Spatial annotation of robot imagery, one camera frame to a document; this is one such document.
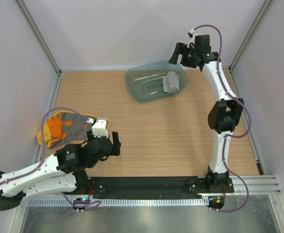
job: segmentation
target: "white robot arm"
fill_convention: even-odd
[[[206,182],[212,191],[221,191],[228,184],[229,172],[223,162],[224,137],[232,135],[238,125],[242,113],[242,106],[232,97],[236,97],[222,70],[221,62],[218,63],[218,53],[211,52],[210,36],[198,35],[192,29],[188,35],[191,37],[188,44],[177,43],[169,63],[176,64],[178,56],[182,55],[181,64],[186,67],[199,67],[208,79],[216,103],[208,115],[208,124],[213,130],[213,152],[208,166]],[[227,164],[230,139],[226,140],[224,160]]]
[[[23,199],[36,196],[66,192],[81,194],[89,189],[85,168],[93,168],[98,161],[120,154],[121,143],[118,132],[112,132],[113,144],[108,134],[107,119],[98,118],[87,132],[88,140],[83,144],[67,144],[39,163],[18,171],[4,173],[0,171],[0,211],[20,205]],[[8,182],[38,168],[30,175]]]

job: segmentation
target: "gray cloth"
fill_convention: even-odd
[[[179,76],[171,71],[162,78],[163,92],[173,92],[180,89]]]

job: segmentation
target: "orange and gray cloth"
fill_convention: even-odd
[[[88,118],[97,120],[92,114],[83,114]],[[87,131],[92,129],[92,124],[86,119],[72,112],[61,111],[49,118],[44,124],[44,141],[48,148],[63,146],[71,140],[87,139]],[[42,145],[41,131],[38,132],[37,141]]]

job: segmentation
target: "wooden table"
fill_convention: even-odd
[[[205,175],[213,144],[207,115],[215,100],[200,71],[185,72],[189,84],[184,91],[146,103],[128,93],[125,71],[64,74],[56,106],[112,119],[110,133],[118,131],[122,143],[121,155],[87,169],[89,176]],[[243,132],[241,119],[234,134]],[[228,165],[240,175],[259,174],[248,137],[232,139]]]

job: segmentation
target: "gray floor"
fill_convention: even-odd
[[[244,197],[227,196],[225,209]],[[242,210],[215,213],[205,206],[101,208],[72,213],[68,207],[28,207],[22,233],[279,233],[268,196],[251,196]]]

